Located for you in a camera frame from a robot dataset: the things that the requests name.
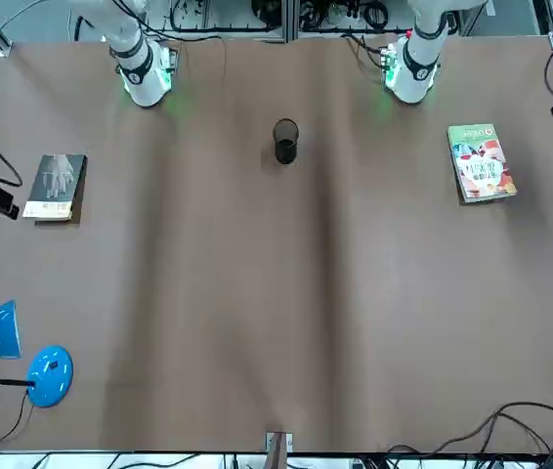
book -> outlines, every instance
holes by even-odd
[[[463,201],[483,202],[517,193],[492,124],[448,127],[452,164]]]
[[[22,217],[39,221],[70,220],[86,160],[85,154],[43,155]]]

black cylinder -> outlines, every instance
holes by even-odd
[[[298,126],[291,119],[281,119],[273,130],[275,156],[280,164],[290,164],[296,159]]]

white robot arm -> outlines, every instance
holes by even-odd
[[[109,42],[111,55],[120,66],[125,89],[141,107],[154,106],[170,91],[171,65],[176,54],[147,39],[125,6],[138,15],[146,0],[69,0],[70,8],[89,21]]]
[[[416,104],[433,86],[440,52],[448,36],[446,12],[467,10],[487,0],[408,0],[415,13],[410,37],[390,45],[385,85],[405,103]]]

brown table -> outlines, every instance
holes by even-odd
[[[0,217],[22,342],[0,374],[52,343],[75,365],[67,398],[0,448],[255,451],[282,429],[297,450],[427,450],[505,402],[553,405],[546,39],[449,40],[419,107],[353,50],[188,44],[177,93],[148,110],[102,44],[0,61],[18,202],[42,153],[90,158],[78,227]],[[285,116],[301,138],[278,167]],[[458,204],[446,131],[475,122],[495,124],[514,199]],[[0,387],[0,434],[20,398]],[[553,414],[515,414],[553,439]],[[535,451],[508,422],[490,449]]]

blue desk lamp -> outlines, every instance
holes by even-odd
[[[20,357],[16,302],[12,300],[0,306],[0,359]],[[72,358],[59,345],[45,347],[35,356],[29,366],[26,381],[0,378],[2,385],[26,387],[29,400],[38,407],[58,404],[68,392],[71,382]]]

